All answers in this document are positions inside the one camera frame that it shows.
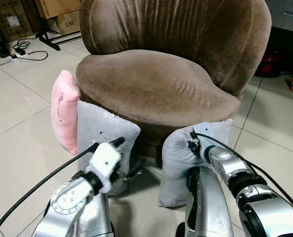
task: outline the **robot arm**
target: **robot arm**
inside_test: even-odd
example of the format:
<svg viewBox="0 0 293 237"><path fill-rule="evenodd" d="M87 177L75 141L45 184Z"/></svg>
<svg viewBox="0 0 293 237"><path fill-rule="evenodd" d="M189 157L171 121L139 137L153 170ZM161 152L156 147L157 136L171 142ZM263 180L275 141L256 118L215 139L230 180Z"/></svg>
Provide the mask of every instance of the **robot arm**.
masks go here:
<svg viewBox="0 0 293 237"><path fill-rule="evenodd" d="M74 179L60 186L52 195L50 205L43 220L37 226L34 237L70 237L77 233L80 227L77 221L84 214L84 210L89 203L95 203L97 213L96 224L101 225L99 233L91 236L112 236L109 217L103 217L106 207L106 194L111 189L111 179L118 169L121 159L116 146L123 143L123 138L118 138L112 143L100 144L94 152L86 173L74 176Z"/></svg>
<svg viewBox="0 0 293 237"><path fill-rule="evenodd" d="M239 208L247 237L278 237L293 233L293 207L253 168L230 150L196 133L213 136L205 123L194 126L191 149L210 163L227 185Z"/></svg>

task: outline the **chair seat cushion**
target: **chair seat cushion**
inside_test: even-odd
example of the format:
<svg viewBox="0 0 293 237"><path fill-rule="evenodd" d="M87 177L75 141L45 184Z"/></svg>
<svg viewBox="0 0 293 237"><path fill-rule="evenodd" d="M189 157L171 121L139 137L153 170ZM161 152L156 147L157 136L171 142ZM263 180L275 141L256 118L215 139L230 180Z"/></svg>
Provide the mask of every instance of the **chair seat cushion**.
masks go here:
<svg viewBox="0 0 293 237"><path fill-rule="evenodd" d="M153 145L177 128L231 118L240 107L198 64L156 51L89 55L76 77L84 101L138 124L138 140Z"/></svg>

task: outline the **brown velvet armchair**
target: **brown velvet armchair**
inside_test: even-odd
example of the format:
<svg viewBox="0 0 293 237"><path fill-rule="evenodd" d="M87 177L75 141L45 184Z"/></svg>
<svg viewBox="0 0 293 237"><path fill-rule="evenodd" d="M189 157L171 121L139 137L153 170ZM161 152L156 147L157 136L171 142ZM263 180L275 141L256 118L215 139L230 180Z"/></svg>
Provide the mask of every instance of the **brown velvet armchair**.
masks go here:
<svg viewBox="0 0 293 237"><path fill-rule="evenodd" d="M141 128L134 152L159 157L177 128L232 118L265 51L264 0L84 0L83 100Z"/></svg>

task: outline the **cardboard box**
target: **cardboard box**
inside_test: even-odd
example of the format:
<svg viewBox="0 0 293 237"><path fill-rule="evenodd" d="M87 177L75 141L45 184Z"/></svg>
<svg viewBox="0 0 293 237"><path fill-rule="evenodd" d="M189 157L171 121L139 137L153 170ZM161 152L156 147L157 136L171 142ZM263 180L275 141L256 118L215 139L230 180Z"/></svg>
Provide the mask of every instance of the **cardboard box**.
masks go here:
<svg viewBox="0 0 293 237"><path fill-rule="evenodd" d="M62 35L79 31L79 11L56 16L47 21L51 30Z"/></svg>
<svg viewBox="0 0 293 237"><path fill-rule="evenodd" d="M48 19L79 10L80 0L36 0L36 5L40 16Z"/></svg>
<svg viewBox="0 0 293 237"><path fill-rule="evenodd" d="M20 0L0 0L0 31L6 41L33 34Z"/></svg>

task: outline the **black stand leg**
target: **black stand leg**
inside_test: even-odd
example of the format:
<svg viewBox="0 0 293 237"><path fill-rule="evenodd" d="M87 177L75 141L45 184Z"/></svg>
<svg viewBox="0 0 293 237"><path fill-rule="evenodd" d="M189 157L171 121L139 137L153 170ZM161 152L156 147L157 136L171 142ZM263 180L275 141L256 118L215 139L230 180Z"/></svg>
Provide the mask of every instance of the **black stand leg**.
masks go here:
<svg viewBox="0 0 293 237"><path fill-rule="evenodd" d="M77 34L77 33L79 33L79 31L78 32L73 32L73 33L70 33L70 34L67 34L67 35L64 35L64 36L54 37L54 38L50 39L48 37L47 31L42 30L38 34L36 34L36 37L38 37L41 42L45 43L46 45L50 46L51 48L53 48L53 49L55 49L57 51L60 51L59 44L79 39L79 38L81 38L81 36L73 37L73 38L70 38L70 39L65 39L65 40L62 40L62 41L55 42L55 43L53 43L53 41L58 40L58 39L64 39L64 38L66 38L68 36L71 36L71 35L74 35L74 34Z"/></svg>

